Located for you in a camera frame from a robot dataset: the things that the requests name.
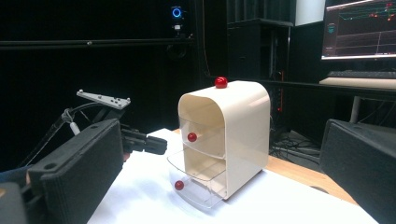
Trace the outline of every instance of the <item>cream-colored storage box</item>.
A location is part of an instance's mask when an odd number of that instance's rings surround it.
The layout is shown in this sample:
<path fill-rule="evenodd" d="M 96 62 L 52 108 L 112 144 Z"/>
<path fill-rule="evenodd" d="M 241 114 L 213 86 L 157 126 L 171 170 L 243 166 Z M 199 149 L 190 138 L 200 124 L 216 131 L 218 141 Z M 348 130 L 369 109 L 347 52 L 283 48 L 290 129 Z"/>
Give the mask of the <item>cream-colored storage box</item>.
<path fill-rule="evenodd" d="M 234 81 L 181 96 L 183 151 L 169 156 L 170 181 L 184 199 L 212 207 L 268 162 L 270 99 L 256 82 Z"/>

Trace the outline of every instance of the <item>monitor screen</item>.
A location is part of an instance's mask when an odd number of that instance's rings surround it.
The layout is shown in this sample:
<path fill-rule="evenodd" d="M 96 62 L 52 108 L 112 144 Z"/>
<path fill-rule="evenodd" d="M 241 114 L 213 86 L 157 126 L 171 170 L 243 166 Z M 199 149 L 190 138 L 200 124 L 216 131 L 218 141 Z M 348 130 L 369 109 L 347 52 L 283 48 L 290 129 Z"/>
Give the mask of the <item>monitor screen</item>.
<path fill-rule="evenodd" d="M 326 7 L 322 60 L 396 58 L 396 0 Z"/>

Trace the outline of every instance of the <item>red sphere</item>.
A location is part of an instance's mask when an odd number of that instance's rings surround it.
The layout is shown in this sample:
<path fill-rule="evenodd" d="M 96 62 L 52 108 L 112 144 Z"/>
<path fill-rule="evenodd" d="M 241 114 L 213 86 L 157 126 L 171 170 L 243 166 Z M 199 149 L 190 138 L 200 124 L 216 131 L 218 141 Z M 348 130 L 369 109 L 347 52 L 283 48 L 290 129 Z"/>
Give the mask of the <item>red sphere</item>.
<path fill-rule="evenodd" d="M 178 180 L 178 181 L 175 183 L 175 189 L 177 189 L 177 190 L 183 190 L 183 189 L 184 189 L 184 183 L 183 183 L 183 181 Z"/>
<path fill-rule="evenodd" d="M 227 88 L 228 80 L 226 77 L 217 77 L 215 79 L 215 86 L 218 89 Z"/>
<path fill-rule="evenodd" d="M 189 139 L 190 142 L 195 142 L 197 140 L 197 134 L 196 133 L 189 133 L 187 135 L 187 139 Z"/>

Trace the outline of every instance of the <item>white table surface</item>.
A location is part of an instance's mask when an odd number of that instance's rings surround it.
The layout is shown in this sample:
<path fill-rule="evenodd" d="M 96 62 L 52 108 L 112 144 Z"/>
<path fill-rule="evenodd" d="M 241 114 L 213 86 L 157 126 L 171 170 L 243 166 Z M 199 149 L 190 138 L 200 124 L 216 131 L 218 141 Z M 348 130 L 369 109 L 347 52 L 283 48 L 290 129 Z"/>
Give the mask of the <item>white table surface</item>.
<path fill-rule="evenodd" d="M 189 204 L 168 178 L 166 158 L 182 149 L 180 135 L 150 135 L 168 141 L 165 155 L 132 153 L 89 223 L 376 223 L 355 204 L 265 169 L 211 209 Z"/>

